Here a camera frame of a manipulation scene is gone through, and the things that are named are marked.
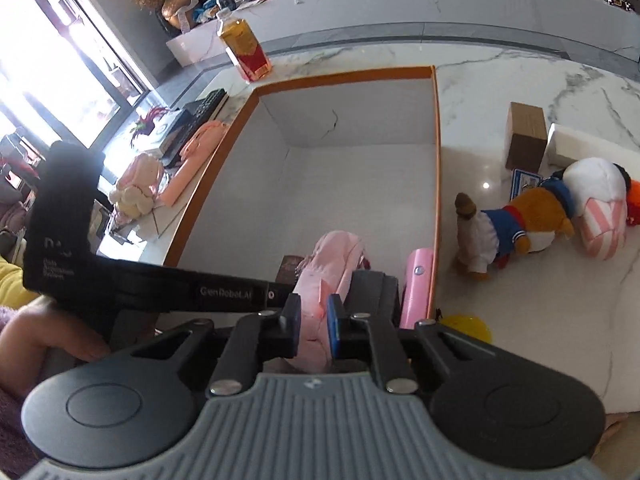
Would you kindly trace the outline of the person's left hand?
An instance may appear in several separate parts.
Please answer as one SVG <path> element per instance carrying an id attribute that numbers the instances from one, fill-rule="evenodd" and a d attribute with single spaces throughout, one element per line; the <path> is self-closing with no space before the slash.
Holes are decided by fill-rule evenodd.
<path id="1" fill-rule="evenodd" d="M 92 362 L 111 350 L 92 328 L 40 296 L 18 310 L 1 308 L 1 389 L 23 399 L 35 387 L 49 349 Z"/>

